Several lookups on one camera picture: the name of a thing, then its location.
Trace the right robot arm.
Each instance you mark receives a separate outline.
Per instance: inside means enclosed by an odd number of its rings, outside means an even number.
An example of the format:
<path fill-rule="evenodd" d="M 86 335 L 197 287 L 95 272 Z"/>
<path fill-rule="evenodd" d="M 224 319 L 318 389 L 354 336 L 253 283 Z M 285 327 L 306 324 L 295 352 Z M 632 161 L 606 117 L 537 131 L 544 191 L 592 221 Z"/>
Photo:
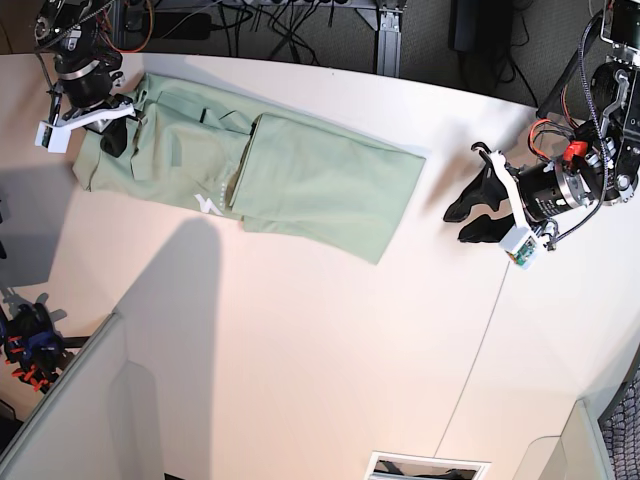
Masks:
<path fill-rule="evenodd" d="M 111 1 L 46 1 L 34 27 L 35 50 L 53 55 L 56 79 L 48 85 L 48 117 L 35 144 L 51 153 L 67 150 L 71 133 L 84 128 L 100 136 L 100 148 L 118 157 L 127 147 L 133 101 L 115 91 L 121 85 L 123 54 L 107 41 L 104 20 Z"/>

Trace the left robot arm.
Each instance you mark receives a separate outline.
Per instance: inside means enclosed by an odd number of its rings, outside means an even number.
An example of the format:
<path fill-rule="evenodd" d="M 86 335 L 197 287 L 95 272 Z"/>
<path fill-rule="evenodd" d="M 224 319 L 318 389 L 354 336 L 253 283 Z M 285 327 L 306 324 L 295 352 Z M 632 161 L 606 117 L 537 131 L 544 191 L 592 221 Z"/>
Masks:
<path fill-rule="evenodd" d="M 448 207 L 462 243 L 498 243 L 509 232 L 564 238 L 559 215 L 625 203 L 639 188 L 639 4 L 606 1 L 538 108 L 527 148 L 537 160 L 516 167 L 477 142 L 483 169 Z"/>

